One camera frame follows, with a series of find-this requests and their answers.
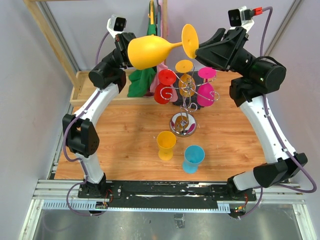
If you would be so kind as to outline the yellow wine glass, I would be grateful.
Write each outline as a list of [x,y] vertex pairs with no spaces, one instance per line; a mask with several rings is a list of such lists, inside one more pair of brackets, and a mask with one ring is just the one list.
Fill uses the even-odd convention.
[[171,43],[156,35],[146,35],[134,38],[128,44],[127,54],[131,65],[144,70],[155,67],[164,62],[174,48],[183,47],[185,54],[190,58],[196,57],[199,48],[199,39],[196,29],[191,24],[182,28],[181,41]]
[[156,138],[158,145],[158,156],[163,161],[172,159],[174,152],[173,148],[176,145],[177,138],[171,131],[162,131]]
[[188,98],[195,94],[196,84],[193,77],[188,74],[194,69],[194,65],[190,60],[184,59],[180,60],[175,65],[175,70],[181,73],[182,76],[178,80],[179,93],[182,97]]

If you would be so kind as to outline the magenta plastic wine glass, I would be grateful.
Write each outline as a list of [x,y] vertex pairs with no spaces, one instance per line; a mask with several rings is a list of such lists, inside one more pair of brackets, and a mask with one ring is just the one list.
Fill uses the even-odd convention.
[[202,107],[209,107],[214,103],[214,88],[209,83],[209,79],[216,76],[216,70],[211,67],[203,67],[198,71],[198,76],[204,79],[197,91],[197,103]]

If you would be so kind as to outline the red plastic wine glass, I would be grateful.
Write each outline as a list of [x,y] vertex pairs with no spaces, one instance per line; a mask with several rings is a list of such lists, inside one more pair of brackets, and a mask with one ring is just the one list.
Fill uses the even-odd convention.
[[167,104],[173,96],[172,84],[176,81],[175,73],[170,69],[163,69],[158,73],[159,84],[155,88],[154,100],[158,104]]

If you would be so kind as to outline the cyan plastic wine glass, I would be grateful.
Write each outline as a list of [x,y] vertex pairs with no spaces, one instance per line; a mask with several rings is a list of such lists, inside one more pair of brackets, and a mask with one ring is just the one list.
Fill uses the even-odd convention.
[[182,169],[187,174],[194,174],[198,170],[200,163],[205,159],[205,151],[198,145],[190,145],[184,151]]

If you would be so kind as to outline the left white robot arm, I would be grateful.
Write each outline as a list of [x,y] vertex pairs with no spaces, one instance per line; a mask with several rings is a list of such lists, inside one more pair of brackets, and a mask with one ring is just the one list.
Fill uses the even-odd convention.
[[62,150],[69,162],[79,162],[84,173],[80,184],[80,197],[101,198],[107,193],[107,178],[102,170],[97,150],[100,139],[96,124],[111,101],[126,85],[125,69],[132,67],[128,57],[128,46],[135,39],[132,32],[117,33],[115,49],[88,73],[95,91],[74,114],[62,118]]

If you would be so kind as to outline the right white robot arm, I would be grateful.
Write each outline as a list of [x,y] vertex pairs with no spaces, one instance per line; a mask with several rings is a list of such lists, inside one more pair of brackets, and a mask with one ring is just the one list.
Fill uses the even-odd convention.
[[269,188],[294,177],[308,162],[287,142],[269,106],[267,94],[280,89],[287,69],[273,57],[255,57],[244,45],[248,33],[243,27],[219,28],[195,51],[195,59],[206,67],[241,76],[231,80],[229,96],[249,120],[264,153],[265,163],[227,180],[226,193],[232,200],[245,191]]

